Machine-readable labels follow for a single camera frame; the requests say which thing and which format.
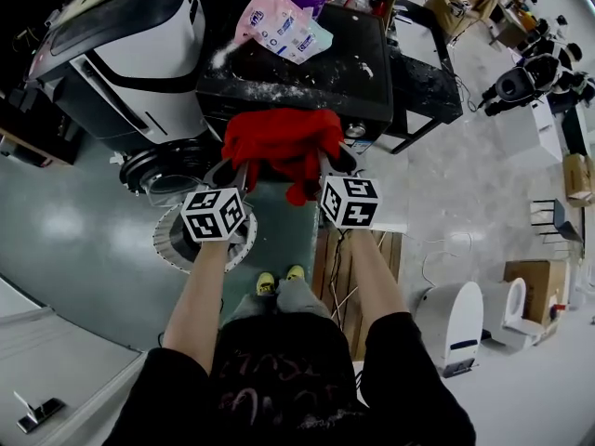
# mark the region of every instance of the plastic bag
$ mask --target plastic bag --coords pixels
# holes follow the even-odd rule
[[[296,64],[333,44],[333,34],[291,0],[252,0],[238,21],[233,42],[241,45],[250,38]]]

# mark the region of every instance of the red cloth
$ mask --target red cloth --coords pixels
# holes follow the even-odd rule
[[[249,162],[248,191],[257,183],[261,161],[268,161],[294,181],[287,200],[301,206],[320,189],[318,149],[337,159],[342,141],[341,122],[328,109],[243,112],[228,123],[221,154],[232,158],[234,168]]]

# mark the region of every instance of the shoe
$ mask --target shoe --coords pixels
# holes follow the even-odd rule
[[[269,272],[258,276],[257,295],[271,295],[275,293],[275,278]]]
[[[499,111],[494,107],[494,104],[485,107],[485,115],[488,117],[495,116],[498,113]]]
[[[304,268],[300,265],[292,266],[291,269],[287,272],[287,280],[291,281],[294,278],[301,278],[305,279],[306,274],[304,273]]]

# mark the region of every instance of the wooden pallet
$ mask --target wooden pallet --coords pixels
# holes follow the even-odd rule
[[[383,231],[373,231],[373,234],[377,243],[380,243],[382,236],[385,235]],[[330,282],[339,238],[340,233],[338,230],[319,230],[312,276],[312,291],[319,299],[322,299],[331,312],[334,312],[336,306]],[[397,281],[399,280],[402,238],[401,233],[387,232],[380,245],[380,251]],[[351,265],[350,243],[344,241],[340,245],[339,252],[340,262],[337,261],[338,273],[335,292],[337,293],[337,302],[340,305],[356,288],[357,281],[355,281],[355,269]],[[362,361],[365,354],[365,339],[368,335],[369,325],[366,324],[362,316],[360,297],[357,292],[347,299],[339,309],[338,314],[340,314],[343,333],[350,345],[351,358],[354,361]],[[338,315],[333,320],[338,325]]]

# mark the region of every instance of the black t-shirt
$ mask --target black t-shirt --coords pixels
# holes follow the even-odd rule
[[[149,352],[104,444],[200,444],[325,438],[392,444],[475,443],[465,411],[443,385],[408,313],[374,322],[361,392],[347,340],[313,314],[226,325],[213,370],[166,348]]]

